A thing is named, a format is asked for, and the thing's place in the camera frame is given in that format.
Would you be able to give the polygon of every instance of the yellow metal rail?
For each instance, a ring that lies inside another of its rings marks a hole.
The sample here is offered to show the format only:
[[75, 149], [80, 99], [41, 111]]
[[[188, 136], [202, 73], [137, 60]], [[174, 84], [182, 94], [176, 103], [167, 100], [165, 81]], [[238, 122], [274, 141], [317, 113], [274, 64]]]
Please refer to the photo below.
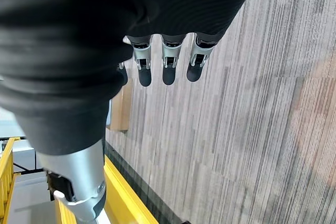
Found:
[[0, 223], [7, 223], [17, 174], [13, 170], [13, 144], [19, 137], [11, 137], [0, 158]]
[[[105, 212], [112, 224], [158, 224], [151, 212], [122, 177], [112, 162], [105, 157], [107, 197]], [[74, 215], [56, 202], [59, 224], [75, 224]]]

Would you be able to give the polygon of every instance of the white floor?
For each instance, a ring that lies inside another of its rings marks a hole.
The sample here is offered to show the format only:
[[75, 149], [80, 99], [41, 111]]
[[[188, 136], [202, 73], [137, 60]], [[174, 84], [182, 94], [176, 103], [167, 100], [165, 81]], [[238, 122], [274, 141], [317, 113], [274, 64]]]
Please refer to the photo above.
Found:
[[21, 175], [15, 181], [9, 224], [56, 224], [45, 173]]

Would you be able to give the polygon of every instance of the silver metal joint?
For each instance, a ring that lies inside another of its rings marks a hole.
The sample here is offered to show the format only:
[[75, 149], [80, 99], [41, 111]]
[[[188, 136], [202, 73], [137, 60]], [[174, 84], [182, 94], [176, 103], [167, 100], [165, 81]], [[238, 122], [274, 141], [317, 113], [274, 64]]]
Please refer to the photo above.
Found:
[[37, 156], [49, 173], [58, 174], [71, 183], [71, 200], [66, 198], [68, 192], [57, 188], [54, 197], [65, 204], [77, 219], [84, 222], [95, 220], [102, 210], [104, 202], [101, 200], [104, 201], [106, 193], [102, 140], [71, 154], [53, 156], [37, 153]]
[[146, 48], [135, 48], [134, 49], [134, 60], [139, 70], [143, 66], [146, 66], [146, 69], [151, 68], [151, 59], [152, 59], [152, 43], [149, 43], [149, 46]]
[[163, 67], [168, 67], [168, 59], [173, 58], [172, 67], [176, 68], [177, 61], [179, 60], [180, 52], [182, 48], [182, 43], [176, 47], [167, 46], [162, 40], [162, 63]]
[[124, 62], [119, 63], [118, 67], [120, 70], [123, 69], [125, 67], [125, 63]]
[[191, 53], [190, 53], [190, 65], [195, 66], [197, 57], [203, 57], [202, 62], [199, 65], [200, 67], [203, 67], [205, 62], [209, 59], [210, 54], [212, 50], [215, 48], [215, 46], [212, 46], [210, 48], [202, 48], [196, 43], [196, 40], [197, 40], [197, 35], [195, 34], [194, 42], [193, 42]]

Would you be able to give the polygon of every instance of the metal bracket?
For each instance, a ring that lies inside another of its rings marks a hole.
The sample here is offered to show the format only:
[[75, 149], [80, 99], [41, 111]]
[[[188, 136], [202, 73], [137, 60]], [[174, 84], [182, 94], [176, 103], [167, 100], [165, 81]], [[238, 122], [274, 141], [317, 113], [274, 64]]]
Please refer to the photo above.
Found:
[[151, 68], [151, 59], [152, 59], [152, 43], [149, 43], [148, 47], [145, 48], [136, 48], [134, 49], [134, 60], [139, 70], [142, 69], [143, 66], [146, 66], [146, 69]]
[[195, 34], [194, 42], [190, 53], [190, 65], [194, 67], [197, 56], [201, 55], [203, 56], [203, 60], [199, 64], [199, 66], [203, 67], [205, 62], [209, 59], [212, 50], [215, 48], [215, 45], [209, 48], [202, 48], [196, 43], [196, 41], [197, 41], [197, 35]]
[[177, 45], [176, 47], [167, 46], [164, 41], [162, 40], [162, 62], [163, 67], [168, 67], [168, 58], [174, 58], [172, 67], [176, 68], [178, 58], [180, 56], [182, 43]]

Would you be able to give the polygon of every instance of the striped carpet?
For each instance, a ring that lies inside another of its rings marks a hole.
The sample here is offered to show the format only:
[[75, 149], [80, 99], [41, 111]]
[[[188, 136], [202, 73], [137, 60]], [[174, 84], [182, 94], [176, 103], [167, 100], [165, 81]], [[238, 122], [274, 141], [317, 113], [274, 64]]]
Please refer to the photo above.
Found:
[[108, 142], [192, 224], [336, 223], [336, 0], [247, 0], [201, 79], [133, 82], [130, 130]]

